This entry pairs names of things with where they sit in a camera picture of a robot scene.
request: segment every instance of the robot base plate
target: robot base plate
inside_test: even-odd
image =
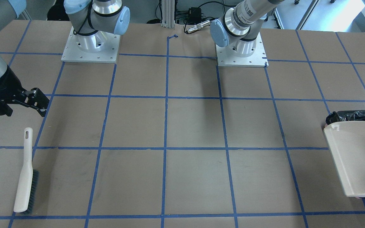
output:
[[[260,33],[256,38],[257,47],[253,55],[249,57],[238,57],[227,51],[227,47],[216,46],[218,66],[220,67],[265,67],[268,66],[266,51]]]
[[[108,41],[99,52],[84,52],[77,45],[76,36],[73,35],[71,27],[70,34],[67,39],[66,46],[61,56],[63,62],[101,62],[101,63],[116,63],[119,50],[120,35],[114,35],[105,32]]]

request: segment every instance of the black cable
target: black cable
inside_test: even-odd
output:
[[[205,5],[205,4],[208,4],[208,3],[218,3],[218,4],[221,4],[221,5],[223,5],[223,6],[226,6],[226,7],[235,7],[236,5],[226,5],[226,4],[223,4],[223,3],[221,3],[221,2],[217,2],[217,1],[210,1],[210,2],[206,2],[206,3],[203,3],[203,4],[201,4],[200,6],[198,6],[194,11],[192,11],[192,13],[191,13],[191,15],[197,10],[197,9],[199,9],[201,6],[203,6],[203,5]],[[189,21],[189,17],[191,16],[191,15],[189,15],[188,17],[187,17],[187,22],[184,24],[184,33],[187,33],[187,31],[185,30],[186,28],[187,28],[187,24],[188,24],[188,21]]]
[[[92,5],[93,5],[93,0],[91,0],[90,5],[88,6],[88,11],[90,11],[90,7],[92,7]],[[81,24],[81,26],[80,26],[80,28],[79,28],[78,32],[76,32],[76,31],[75,31],[75,29],[73,30],[73,34],[74,34],[74,35],[77,35],[77,34],[79,34],[79,33],[80,33],[80,31],[81,31],[82,27],[83,27],[83,26],[84,26],[84,24],[87,22],[88,17],[90,17],[90,15],[91,15],[90,13],[87,13],[87,16],[85,16],[84,22]]]
[[[160,2],[158,3],[158,5],[156,6],[156,10],[155,10],[155,15],[156,15],[156,18],[159,19],[159,17],[157,16],[157,8],[160,6]]]

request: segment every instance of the blue tape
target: blue tape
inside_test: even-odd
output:
[[[270,82],[270,78],[268,76],[268,72],[267,72],[266,67],[264,68],[264,71],[265,71],[265,74],[266,74],[266,77],[267,77],[268,87],[270,89],[270,94],[271,94],[272,102],[273,102],[273,105],[274,105],[275,114],[277,116],[278,125],[280,127],[281,136],[282,136],[284,147],[285,147],[285,152],[286,152],[287,158],[288,158],[288,163],[290,164],[291,174],[292,174],[292,178],[294,180],[295,190],[297,191],[299,206],[301,208],[302,216],[303,216],[304,223],[305,223],[305,228],[308,228],[308,221],[307,221],[307,217],[306,217],[306,214],[305,214],[305,209],[304,209],[304,206],[303,206],[303,203],[302,203],[302,198],[301,198],[301,193],[300,193],[299,187],[298,187],[297,177],[295,176],[294,166],[292,165],[290,152],[288,151],[287,142],[285,141],[284,129],[283,129],[282,124],[281,124],[280,115],[278,114],[277,104],[275,103],[275,98],[274,98],[274,94],[272,92],[271,82]]]
[[[236,211],[236,200],[235,200],[234,190],[233,190],[232,169],[230,168],[229,146],[227,144],[227,133],[226,133],[225,113],[223,111],[221,80],[219,77],[219,67],[217,65],[216,65],[216,76],[217,76],[217,80],[218,80],[219,102],[220,102],[221,114],[222,114],[223,138],[225,140],[226,162],[227,162],[227,173],[229,175],[230,195],[232,197],[233,214],[235,215],[234,223],[235,223],[235,228],[239,228],[239,222],[237,220],[237,211]]]

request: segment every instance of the floor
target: floor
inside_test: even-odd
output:
[[[217,66],[208,30],[146,24],[116,65],[64,63],[70,28],[0,32],[23,86],[51,101],[45,118],[0,117],[0,227],[365,228],[322,133],[330,112],[365,109],[365,33],[263,29],[269,67],[236,68]],[[40,173],[30,216],[12,212],[25,127]]]

